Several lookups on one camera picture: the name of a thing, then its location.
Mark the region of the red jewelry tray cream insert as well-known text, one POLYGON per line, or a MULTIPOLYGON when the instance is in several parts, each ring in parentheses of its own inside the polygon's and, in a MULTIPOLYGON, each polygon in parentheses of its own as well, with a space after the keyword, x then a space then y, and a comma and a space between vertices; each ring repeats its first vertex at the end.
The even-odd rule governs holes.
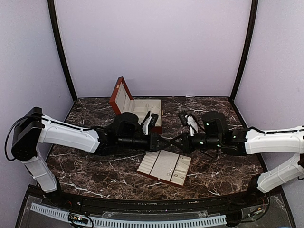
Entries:
POLYGON ((183 187, 190 163, 191 157, 166 150, 147 152, 137 173, 163 183, 183 187))

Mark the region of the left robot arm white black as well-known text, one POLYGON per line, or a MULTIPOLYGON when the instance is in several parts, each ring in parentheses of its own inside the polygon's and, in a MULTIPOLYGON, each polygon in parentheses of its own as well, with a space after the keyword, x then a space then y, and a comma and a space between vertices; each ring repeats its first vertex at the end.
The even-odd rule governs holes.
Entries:
POLYGON ((159 134, 152 132, 158 120, 157 114, 147 113, 143 123, 133 113, 117 115, 107 127, 84 128, 53 119, 42 113, 40 107, 32 108, 10 128, 12 135, 11 155, 8 161, 21 161, 48 194, 48 199, 57 207, 67 203, 59 181, 50 171, 38 150, 39 143, 50 143, 76 148, 100 156, 113 154, 118 148, 157 152, 170 145, 159 134))

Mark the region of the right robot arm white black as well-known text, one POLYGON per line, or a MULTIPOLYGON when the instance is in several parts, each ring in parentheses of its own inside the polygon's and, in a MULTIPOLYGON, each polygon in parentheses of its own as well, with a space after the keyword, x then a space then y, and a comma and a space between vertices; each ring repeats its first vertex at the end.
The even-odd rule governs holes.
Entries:
POLYGON ((195 117, 179 113, 183 126, 188 127, 189 133, 171 139, 171 144, 184 153, 194 150, 216 149, 230 156, 246 156, 269 152, 291 152, 293 156, 276 168, 254 176, 248 186, 242 201, 247 206, 253 206, 261 195, 272 189, 297 178, 304 178, 304 127, 297 126, 289 129, 259 130, 255 127, 230 130, 221 112, 210 111, 201 117, 200 126, 195 117))

